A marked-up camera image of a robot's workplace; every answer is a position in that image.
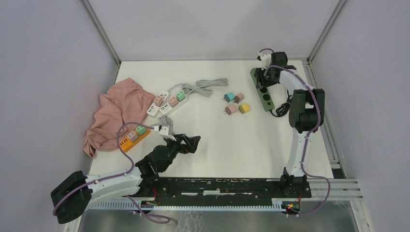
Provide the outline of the yellow charger plug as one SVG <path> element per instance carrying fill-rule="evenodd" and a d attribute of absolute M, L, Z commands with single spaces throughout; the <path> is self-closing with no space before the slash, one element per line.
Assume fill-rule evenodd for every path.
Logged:
<path fill-rule="evenodd" d="M 238 110 L 241 114 L 246 114 L 248 112 L 250 112 L 250 106 L 248 104 L 241 104 L 238 107 Z"/>

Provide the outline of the green power strip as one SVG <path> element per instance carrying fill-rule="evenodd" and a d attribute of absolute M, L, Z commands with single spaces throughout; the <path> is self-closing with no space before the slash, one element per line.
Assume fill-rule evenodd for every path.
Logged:
<path fill-rule="evenodd" d="M 270 112 L 274 110 L 275 105 L 272 101 L 272 98 L 267 90 L 266 87 L 262 87 L 262 85 L 259 83 L 258 78 L 257 78 L 257 68 L 253 68 L 250 70 L 250 76 L 253 80 L 255 89 L 257 91 L 257 94 L 259 96 L 259 99 L 261 101 L 261 104 L 263 106 L 263 109 L 266 112 Z"/>

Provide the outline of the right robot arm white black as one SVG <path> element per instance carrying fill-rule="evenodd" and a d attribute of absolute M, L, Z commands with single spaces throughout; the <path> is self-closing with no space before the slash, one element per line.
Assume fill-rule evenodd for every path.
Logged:
<path fill-rule="evenodd" d="M 282 84 L 288 93 L 289 124 L 293 130 L 290 156 L 282 176 L 279 191 L 285 197 L 292 197 L 307 184 L 306 159 L 311 139 L 323 124 L 324 97 L 323 89 L 309 85 L 293 65 L 288 65 L 284 52 L 274 52 L 264 48 L 258 52 L 259 66 L 250 74 L 265 111 L 272 113 L 274 103 L 268 87 Z"/>

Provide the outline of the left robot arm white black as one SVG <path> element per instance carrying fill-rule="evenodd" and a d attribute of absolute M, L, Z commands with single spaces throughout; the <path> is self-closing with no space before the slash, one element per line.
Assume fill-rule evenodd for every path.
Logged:
<path fill-rule="evenodd" d="M 201 137 L 176 134 L 165 139 L 129 169 L 99 175 L 70 174 L 50 193 L 53 216 L 59 224 L 71 222 L 91 207 L 118 197 L 151 193 L 152 182 L 165 172 L 179 153 L 195 153 Z"/>

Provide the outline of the pink charger plug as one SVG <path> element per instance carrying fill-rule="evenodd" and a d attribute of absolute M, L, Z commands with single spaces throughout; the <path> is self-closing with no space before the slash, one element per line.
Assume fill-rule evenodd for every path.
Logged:
<path fill-rule="evenodd" d="M 230 104 L 230 105 L 228 105 L 224 108 L 224 113 L 229 115 L 229 116 L 236 113 L 236 112 L 237 112 L 237 108 L 233 104 Z"/>

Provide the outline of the pink charger plug end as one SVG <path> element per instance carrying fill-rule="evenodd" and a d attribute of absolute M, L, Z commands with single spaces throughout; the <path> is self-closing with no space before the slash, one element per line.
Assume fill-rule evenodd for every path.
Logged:
<path fill-rule="evenodd" d="M 244 94 L 243 93 L 238 93 L 234 97 L 234 103 L 240 103 L 244 99 Z"/>

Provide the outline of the teal usb charger plug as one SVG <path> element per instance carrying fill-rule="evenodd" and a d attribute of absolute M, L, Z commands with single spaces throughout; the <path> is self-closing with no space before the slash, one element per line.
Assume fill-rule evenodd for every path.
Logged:
<path fill-rule="evenodd" d="M 224 94 L 224 96 L 223 96 L 223 100 L 225 102 L 232 102 L 232 101 L 234 101 L 234 98 L 235 98 L 235 94 L 233 94 L 232 92 L 228 92 L 228 93 Z"/>

